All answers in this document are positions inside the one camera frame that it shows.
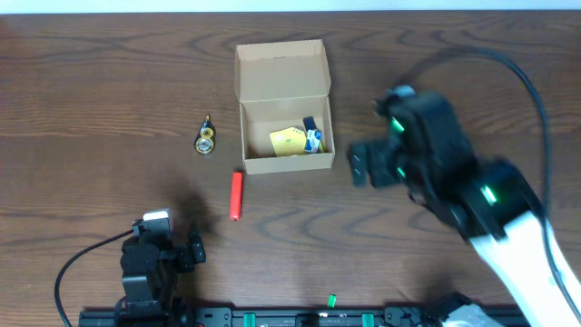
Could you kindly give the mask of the small white blue box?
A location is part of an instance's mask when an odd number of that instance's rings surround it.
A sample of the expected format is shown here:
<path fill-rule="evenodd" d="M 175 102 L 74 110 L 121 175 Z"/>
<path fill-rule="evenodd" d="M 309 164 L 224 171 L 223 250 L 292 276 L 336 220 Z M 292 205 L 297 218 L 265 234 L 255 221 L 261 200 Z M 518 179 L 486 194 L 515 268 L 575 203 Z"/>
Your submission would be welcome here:
<path fill-rule="evenodd" d="M 306 142 L 304 151 L 308 154 L 317 154 L 324 151 L 322 146 L 322 133 L 317 129 L 311 129 L 306 132 Z"/>

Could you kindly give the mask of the red marker pen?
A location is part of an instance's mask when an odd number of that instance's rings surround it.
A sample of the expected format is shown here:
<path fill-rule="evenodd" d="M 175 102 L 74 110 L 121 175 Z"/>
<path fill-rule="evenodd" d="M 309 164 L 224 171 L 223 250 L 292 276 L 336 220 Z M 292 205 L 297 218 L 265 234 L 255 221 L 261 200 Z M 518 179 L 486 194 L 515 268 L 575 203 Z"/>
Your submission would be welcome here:
<path fill-rule="evenodd" d="M 243 187 L 242 172 L 234 172 L 231 179 L 230 219 L 238 221 L 241 218 L 241 198 Z"/>

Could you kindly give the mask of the yellow highlighter with blue cap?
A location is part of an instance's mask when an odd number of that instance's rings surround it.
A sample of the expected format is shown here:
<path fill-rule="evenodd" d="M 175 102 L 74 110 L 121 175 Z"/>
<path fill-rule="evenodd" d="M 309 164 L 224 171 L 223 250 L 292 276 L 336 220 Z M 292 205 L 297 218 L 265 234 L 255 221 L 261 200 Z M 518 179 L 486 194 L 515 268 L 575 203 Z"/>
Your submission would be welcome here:
<path fill-rule="evenodd" d="M 305 117 L 303 119 L 303 124 L 304 124 L 304 127 L 305 127 L 305 135 L 306 135 L 306 132 L 308 130 L 311 130 L 311 129 L 317 129 L 317 130 L 319 130 L 318 127 L 317 127 L 317 125 L 316 125 L 316 123 L 315 123 L 315 121 L 314 121 L 314 118 L 312 116 Z"/>

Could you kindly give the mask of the cardboard box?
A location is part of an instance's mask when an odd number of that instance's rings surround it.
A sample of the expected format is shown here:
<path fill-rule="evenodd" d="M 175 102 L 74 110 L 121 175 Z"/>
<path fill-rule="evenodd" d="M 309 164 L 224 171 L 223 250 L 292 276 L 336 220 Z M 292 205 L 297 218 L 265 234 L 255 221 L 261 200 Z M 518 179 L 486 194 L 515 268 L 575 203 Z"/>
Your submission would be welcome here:
<path fill-rule="evenodd" d="M 248 174 L 330 169 L 335 157 L 330 69 L 320 39 L 237 45 L 234 85 L 240 108 L 242 162 Z M 270 133 L 312 116 L 324 153 L 277 157 Z"/>

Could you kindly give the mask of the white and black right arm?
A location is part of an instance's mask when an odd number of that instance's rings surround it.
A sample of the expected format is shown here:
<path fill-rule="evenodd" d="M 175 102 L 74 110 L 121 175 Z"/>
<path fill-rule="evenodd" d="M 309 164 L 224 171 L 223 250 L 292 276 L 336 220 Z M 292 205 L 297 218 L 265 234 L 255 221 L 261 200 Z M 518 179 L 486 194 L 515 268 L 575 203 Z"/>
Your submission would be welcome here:
<path fill-rule="evenodd" d="M 523 174 L 504 158 L 479 158 L 437 92 L 395 87 L 376 110 L 389 134 L 350 145 L 354 185 L 405 185 L 412 202 L 475 249 L 530 325 L 579 325 L 580 282 Z"/>

